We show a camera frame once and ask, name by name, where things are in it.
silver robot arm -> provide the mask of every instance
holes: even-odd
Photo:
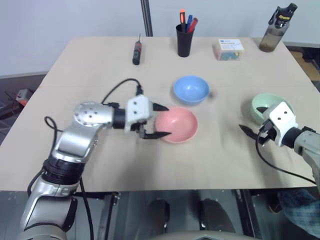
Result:
[[[279,147],[287,146],[303,157],[312,169],[315,184],[320,193],[320,134],[309,127],[298,128],[296,116],[285,102],[269,108],[258,107],[263,114],[265,123],[260,129],[267,132],[266,137],[259,137],[250,128],[240,125],[246,135],[264,145],[268,140],[274,140]]]
[[[43,163],[23,212],[18,240],[66,240],[77,209],[73,198],[86,162],[98,142],[101,129],[136,131],[143,139],[158,139],[169,132],[146,133],[144,125],[154,111],[168,109],[140,94],[121,109],[117,103],[84,102],[74,111],[72,123],[61,134]]]

pen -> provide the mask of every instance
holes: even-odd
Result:
[[[188,33],[192,33],[192,31],[195,29],[197,23],[198,23],[198,18],[194,17],[191,24],[190,24],[190,27],[188,29]]]
[[[188,32],[188,28],[190,27],[191,22],[192,22],[192,15],[190,14],[188,17],[188,22],[186,24],[186,28],[185,28],[187,32]]]
[[[182,8],[180,10],[180,23],[181,23],[181,32],[186,32],[186,17],[185,17],[186,11]]]

green bowl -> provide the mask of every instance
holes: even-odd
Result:
[[[279,104],[281,102],[285,102],[289,106],[291,111],[295,113],[290,103],[287,100],[285,100],[282,96],[278,96],[272,93],[258,94],[252,99],[251,102],[250,113],[252,118],[257,124],[262,125],[265,122],[265,119],[262,113],[257,110],[257,107],[270,108],[273,104]]]

black wire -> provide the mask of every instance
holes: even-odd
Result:
[[[80,181],[80,188],[81,188],[81,192],[82,192],[82,198],[83,198],[83,201],[84,201],[86,214],[88,216],[89,229],[90,229],[90,240],[94,240],[94,226],[92,224],[92,217],[91,217],[90,207],[89,207],[89,203],[88,203],[88,199],[87,199],[87,193],[86,193],[85,187],[84,187],[84,182],[82,181],[82,177],[80,177],[79,181]]]
[[[15,100],[7,91],[4,91],[4,93],[5,93],[13,102],[17,102],[17,100]]]
[[[259,157],[262,159],[262,161],[264,161],[267,165],[269,165],[271,168],[274,168],[275,170],[278,170],[278,171],[283,172],[283,173],[286,173],[286,174],[290,174],[290,175],[292,175],[292,176],[295,176],[295,177],[304,179],[304,180],[306,180],[306,181],[308,181],[308,182],[310,182],[310,183],[316,184],[315,181],[313,181],[313,180],[311,180],[311,179],[309,179],[309,178],[307,178],[307,177],[305,177],[305,176],[301,176],[301,175],[299,175],[299,174],[296,174],[296,173],[293,173],[293,172],[284,170],[284,169],[282,169],[282,168],[280,168],[280,167],[277,167],[277,166],[274,166],[274,165],[272,165],[270,162],[268,162],[268,161],[264,158],[264,156],[262,156],[262,154],[261,154],[261,152],[260,152],[260,149],[259,149],[259,138],[260,138],[262,132],[263,132],[263,131],[260,130],[259,133],[258,133],[258,136],[257,136],[256,139],[255,139],[255,149],[256,149],[256,152],[258,153]]]
[[[28,193],[28,197],[30,197],[31,195],[31,188],[33,186],[33,184],[35,183],[35,181],[37,180],[37,178],[43,173],[43,169],[41,169],[31,180],[31,182],[28,185],[28,188],[26,189],[27,193]]]
[[[51,156],[51,154],[52,154],[52,151],[54,150],[55,145],[56,145],[56,143],[57,143],[58,132],[63,132],[63,131],[61,131],[61,130],[59,130],[59,129],[57,128],[57,124],[56,124],[55,120],[54,120],[52,117],[50,117],[50,116],[45,116],[45,117],[44,117],[44,121],[45,121],[45,123],[46,123],[51,129],[53,129],[53,141],[52,141],[51,150],[50,150],[49,156],[48,156],[48,158],[50,158],[50,156]],[[32,180],[30,181],[30,183],[29,183],[29,185],[28,185],[28,187],[27,187],[27,190],[26,190],[26,191],[27,191],[27,194],[28,194],[28,197],[30,197],[30,195],[31,195],[31,188],[32,188],[32,186],[34,185],[34,183],[35,183],[35,181],[38,179],[38,177],[43,173],[43,171],[44,171],[44,169],[42,168],[42,169],[32,178]]]
[[[112,88],[108,94],[103,98],[103,100],[101,101],[101,104],[104,104],[105,101],[107,100],[107,98],[114,92],[114,90],[116,90],[119,86],[121,86],[122,84],[124,84],[125,82],[129,82],[129,81],[133,81],[133,82],[136,82],[136,84],[138,84],[138,86],[141,87],[141,84],[140,82],[137,80],[137,79],[134,79],[134,78],[128,78],[128,79],[125,79],[121,82],[119,82],[114,88]]]
[[[50,117],[50,116],[45,116],[44,117],[44,121],[45,121],[45,123],[47,124],[47,126],[49,127],[49,128],[51,128],[51,129],[53,129],[54,131],[55,131],[55,134],[57,133],[57,132],[60,132],[60,133],[62,133],[63,132],[63,130],[60,130],[60,129],[58,129],[58,127],[57,127],[57,124],[56,124],[56,122],[55,122],[55,120],[52,118],[52,117]],[[54,145],[56,145],[56,140],[57,140],[57,136],[55,135],[55,139],[53,139],[54,140]]]

plastic bottle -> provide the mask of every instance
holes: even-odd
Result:
[[[272,52],[284,36],[289,28],[289,21],[298,8],[294,3],[290,3],[288,7],[280,8],[279,6],[269,20],[269,27],[266,29],[263,39],[259,45],[259,49],[264,52]]]

